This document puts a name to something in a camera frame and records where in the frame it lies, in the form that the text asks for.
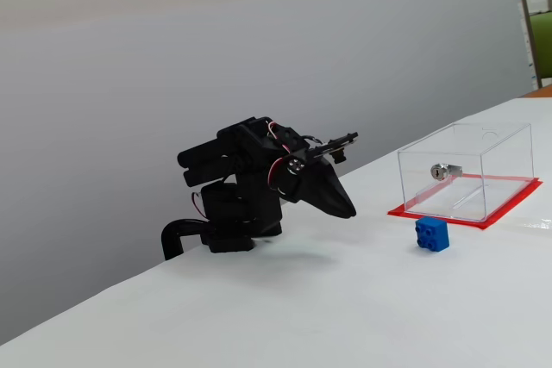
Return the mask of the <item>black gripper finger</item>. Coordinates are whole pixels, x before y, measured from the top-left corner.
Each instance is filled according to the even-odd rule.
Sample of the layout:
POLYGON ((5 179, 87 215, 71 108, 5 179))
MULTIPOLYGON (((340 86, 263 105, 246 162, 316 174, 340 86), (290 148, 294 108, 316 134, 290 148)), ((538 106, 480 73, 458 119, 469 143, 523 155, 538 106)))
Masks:
POLYGON ((275 192, 287 202, 305 202, 328 215, 338 218, 355 216, 352 201, 325 158, 310 162, 294 156, 277 159, 275 192))
POLYGON ((322 159, 310 167, 310 204, 326 214, 355 214, 356 209, 329 161, 322 159))

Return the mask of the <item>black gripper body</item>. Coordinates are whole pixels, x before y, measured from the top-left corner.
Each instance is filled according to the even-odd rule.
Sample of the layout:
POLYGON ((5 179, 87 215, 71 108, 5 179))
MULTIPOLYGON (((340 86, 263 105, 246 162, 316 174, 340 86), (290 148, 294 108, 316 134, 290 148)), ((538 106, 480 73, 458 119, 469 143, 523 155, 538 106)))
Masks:
POLYGON ((258 133, 261 143, 259 170, 306 168, 306 152, 310 144, 294 129, 279 124, 261 124, 258 133))

